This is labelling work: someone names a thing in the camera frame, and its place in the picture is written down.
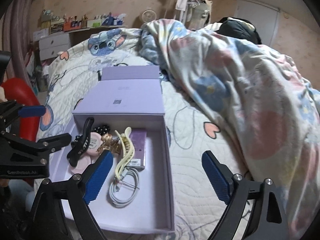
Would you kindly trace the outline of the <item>pink round compact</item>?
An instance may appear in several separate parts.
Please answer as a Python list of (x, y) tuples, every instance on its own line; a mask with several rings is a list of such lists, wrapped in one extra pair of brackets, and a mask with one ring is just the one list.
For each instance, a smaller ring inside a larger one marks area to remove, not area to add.
[(92, 163), (94, 163), (93, 159), (91, 158), (90, 155), (84, 154), (78, 161), (76, 167), (72, 167), (71, 165), (69, 165), (69, 172), (71, 174), (82, 174), (84, 172), (84, 170), (91, 165)]

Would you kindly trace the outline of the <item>black claw hair clip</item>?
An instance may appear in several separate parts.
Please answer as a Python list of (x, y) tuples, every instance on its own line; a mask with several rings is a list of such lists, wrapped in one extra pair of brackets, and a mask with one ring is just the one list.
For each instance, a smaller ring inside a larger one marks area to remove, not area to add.
[(75, 140), (71, 143), (72, 149), (67, 154), (67, 159), (69, 160), (71, 167), (76, 167), (82, 155), (88, 150), (93, 124), (94, 118), (87, 118), (84, 123), (82, 135), (77, 135)]

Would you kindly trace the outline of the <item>clear star hair clip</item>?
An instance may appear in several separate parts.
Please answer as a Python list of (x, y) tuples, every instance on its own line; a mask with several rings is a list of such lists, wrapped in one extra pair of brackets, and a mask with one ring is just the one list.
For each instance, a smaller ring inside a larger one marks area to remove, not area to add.
[(101, 137), (101, 145), (97, 149), (98, 154), (103, 151), (110, 151), (112, 154), (121, 154), (120, 139), (114, 139), (111, 134), (107, 133)]

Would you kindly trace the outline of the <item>black polka dot scrunchie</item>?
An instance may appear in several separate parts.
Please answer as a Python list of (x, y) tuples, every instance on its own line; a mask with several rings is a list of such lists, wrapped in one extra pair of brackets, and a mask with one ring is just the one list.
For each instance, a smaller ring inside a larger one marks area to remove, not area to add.
[(108, 124), (103, 124), (92, 129), (92, 132), (98, 133), (100, 136), (108, 134), (111, 128)]

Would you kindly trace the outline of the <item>cream claw hair clip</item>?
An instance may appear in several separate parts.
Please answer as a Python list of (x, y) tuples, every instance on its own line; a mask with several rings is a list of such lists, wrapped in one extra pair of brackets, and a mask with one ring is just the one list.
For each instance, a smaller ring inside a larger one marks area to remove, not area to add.
[(128, 163), (132, 160), (135, 154), (135, 147), (133, 145), (132, 140), (130, 139), (131, 132), (132, 132), (131, 127), (127, 127), (124, 133), (121, 133), (121, 134), (117, 130), (115, 130), (115, 133), (120, 139), (120, 145), (122, 147), (122, 153), (123, 153), (122, 158), (119, 161), (119, 163), (116, 165), (116, 169), (115, 169), (115, 178), (117, 179), (117, 181), (121, 180), (121, 175), (125, 167), (127, 167)]

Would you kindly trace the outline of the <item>small purple product box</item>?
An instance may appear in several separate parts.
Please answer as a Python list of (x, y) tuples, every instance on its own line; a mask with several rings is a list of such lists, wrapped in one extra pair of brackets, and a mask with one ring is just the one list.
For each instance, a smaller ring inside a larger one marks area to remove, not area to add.
[(127, 166), (138, 171), (142, 171), (145, 168), (146, 134), (146, 129), (133, 129), (129, 136), (135, 148), (135, 153)]

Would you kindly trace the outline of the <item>lavender cardboard box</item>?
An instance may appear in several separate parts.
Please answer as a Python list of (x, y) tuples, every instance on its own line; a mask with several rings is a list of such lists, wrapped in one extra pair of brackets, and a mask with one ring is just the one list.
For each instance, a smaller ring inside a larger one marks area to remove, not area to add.
[(101, 80), (73, 111), (65, 132), (82, 135), (84, 124), (108, 125), (100, 139), (71, 167), (67, 146), (53, 155), (50, 179), (63, 181), (82, 173), (100, 152), (109, 150), (104, 184), (89, 203), (103, 230), (152, 234), (175, 228), (174, 197), (167, 128), (158, 66), (117, 66), (103, 70)]

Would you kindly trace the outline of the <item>pink round case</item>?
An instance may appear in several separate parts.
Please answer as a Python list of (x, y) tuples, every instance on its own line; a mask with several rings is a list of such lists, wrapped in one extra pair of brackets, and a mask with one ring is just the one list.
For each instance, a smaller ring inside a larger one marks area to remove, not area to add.
[(91, 132), (90, 142), (86, 153), (90, 156), (99, 155), (98, 148), (101, 146), (101, 135), (97, 132)]

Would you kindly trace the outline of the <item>white drawer unit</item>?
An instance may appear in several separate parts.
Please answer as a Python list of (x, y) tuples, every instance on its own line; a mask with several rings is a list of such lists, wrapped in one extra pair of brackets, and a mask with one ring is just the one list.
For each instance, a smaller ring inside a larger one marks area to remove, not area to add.
[(39, 40), (40, 60), (56, 58), (58, 52), (67, 51), (71, 41), (67, 33), (49, 35)]

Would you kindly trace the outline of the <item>purple curtain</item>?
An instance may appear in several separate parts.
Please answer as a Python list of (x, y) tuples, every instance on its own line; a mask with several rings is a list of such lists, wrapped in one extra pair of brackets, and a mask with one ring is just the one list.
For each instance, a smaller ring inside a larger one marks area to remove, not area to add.
[(11, 53), (7, 66), (8, 78), (17, 77), (30, 83), (24, 57), (29, 45), (29, 13), (31, 0), (13, 0), (4, 14), (2, 27), (3, 50)]

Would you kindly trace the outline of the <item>floral comforter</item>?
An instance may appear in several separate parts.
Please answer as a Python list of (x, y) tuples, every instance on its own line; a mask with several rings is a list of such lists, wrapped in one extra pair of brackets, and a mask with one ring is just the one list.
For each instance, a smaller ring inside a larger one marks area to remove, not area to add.
[(319, 91), (289, 56), (176, 20), (142, 25), (140, 41), (140, 55), (229, 134), (252, 177), (275, 182), (300, 239), (319, 211)]

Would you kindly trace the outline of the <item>white quilted cartoon bedspread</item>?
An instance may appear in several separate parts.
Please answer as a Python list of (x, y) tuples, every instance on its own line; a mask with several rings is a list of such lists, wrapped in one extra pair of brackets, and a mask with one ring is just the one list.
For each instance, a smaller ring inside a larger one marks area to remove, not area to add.
[(145, 30), (123, 29), (124, 44), (109, 55), (94, 59), (87, 43), (80, 42), (48, 66), (48, 112), (40, 122), (38, 138), (62, 133), (71, 119), (71, 111), (80, 103), (108, 66), (131, 66), (135, 63), (160, 65), (165, 123), (170, 145), (174, 183), (174, 232), (130, 234), (106, 231), (108, 239), (207, 239), (218, 223), (225, 205), (214, 193), (201, 166), (201, 153), (211, 150), (233, 171), (247, 170), (236, 154), (229, 136), (222, 131), (207, 135), (209, 119), (185, 92), (173, 85), (167, 75), (166, 61), (158, 38)]

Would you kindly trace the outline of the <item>white desk fan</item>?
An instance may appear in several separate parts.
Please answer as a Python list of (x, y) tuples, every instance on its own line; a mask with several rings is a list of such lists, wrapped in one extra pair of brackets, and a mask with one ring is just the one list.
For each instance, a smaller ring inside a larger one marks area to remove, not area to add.
[(150, 23), (157, 19), (157, 14), (152, 9), (146, 9), (140, 14), (140, 20), (142, 23)]

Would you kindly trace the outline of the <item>black clothing pile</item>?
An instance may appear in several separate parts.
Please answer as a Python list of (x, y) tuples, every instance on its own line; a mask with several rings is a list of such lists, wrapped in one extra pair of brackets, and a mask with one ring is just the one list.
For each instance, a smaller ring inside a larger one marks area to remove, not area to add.
[(216, 32), (220, 35), (248, 40), (257, 45), (262, 44), (256, 27), (246, 19), (224, 17), (219, 20), (219, 23), (221, 25)]

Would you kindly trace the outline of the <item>clothes rack with garments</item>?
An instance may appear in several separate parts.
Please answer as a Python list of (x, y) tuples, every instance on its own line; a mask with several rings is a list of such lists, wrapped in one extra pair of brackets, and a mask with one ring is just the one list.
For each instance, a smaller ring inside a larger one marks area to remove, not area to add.
[(183, 23), (189, 30), (204, 28), (211, 21), (211, 0), (177, 0), (173, 19)]

